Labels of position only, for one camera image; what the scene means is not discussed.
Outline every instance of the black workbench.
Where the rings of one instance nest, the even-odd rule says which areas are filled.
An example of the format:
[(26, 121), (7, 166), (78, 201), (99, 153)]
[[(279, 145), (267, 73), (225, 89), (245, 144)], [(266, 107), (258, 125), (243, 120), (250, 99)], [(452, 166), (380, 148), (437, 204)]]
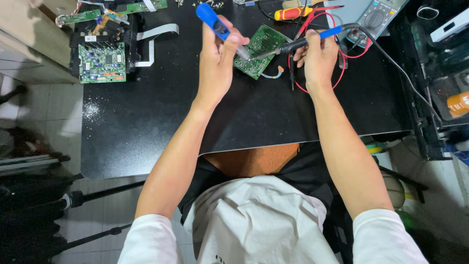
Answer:
[[(294, 24), (267, 19), (257, 4), (225, 2), (216, 12), (247, 37), (263, 23), (287, 36), (293, 33)], [(273, 14), (281, 6), (265, 3), (263, 8)], [(86, 178), (148, 174), (196, 96), (202, 23), (192, 2), (178, 8), (168, 0), (168, 8), (147, 12), (144, 18), (145, 30), (176, 23), (180, 35), (156, 38), (154, 64), (139, 68), (127, 82), (84, 86), (81, 170)], [(326, 25), (320, 17), (314, 23)], [(378, 41), (393, 56), (388, 38)], [(140, 42), (145, 61), (148, 40)], [(311, 98), (289, 84), (287, 57), (274, 57), (265, 73), (275, 75), (278, 65), (286, 69), (280, 79), (257, 81), (234, 68), (233, 83), (207, 126), (201, 154), (319, 140)], [(333, 83), (340, 71), (337, 66)], [(298, 80), (304, 85), (302, 75), (300, 69)], [(335, 94), (359, 135), (411, 130), (398, 72), (374, 46), (349, 61)]]

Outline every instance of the red and yellow screwdriver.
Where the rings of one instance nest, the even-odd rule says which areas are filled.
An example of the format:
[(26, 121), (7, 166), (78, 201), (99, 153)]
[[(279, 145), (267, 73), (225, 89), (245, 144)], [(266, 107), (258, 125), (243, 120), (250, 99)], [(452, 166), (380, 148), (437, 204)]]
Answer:
[[(336, 8), (342, 8), (344, 6), (333, 6), (333, 7), (323, 7), (323, 8), (310, 8), (306, 7), (304, 10), (303, 16), (307, 16), (311, 12), (318, 12), (318, 11), (324, 11), (324, 10), (330, 10), (330, 9), (336, 9)], [(295, 19), (299, 16), (301, 16), (301, 13), (303, 12), (304, 8), (287, 8), (283, 10), (278, 10), (275, 12), (275, 20), (280, 21), (280, 20), (287, 20), (287, 19)]]

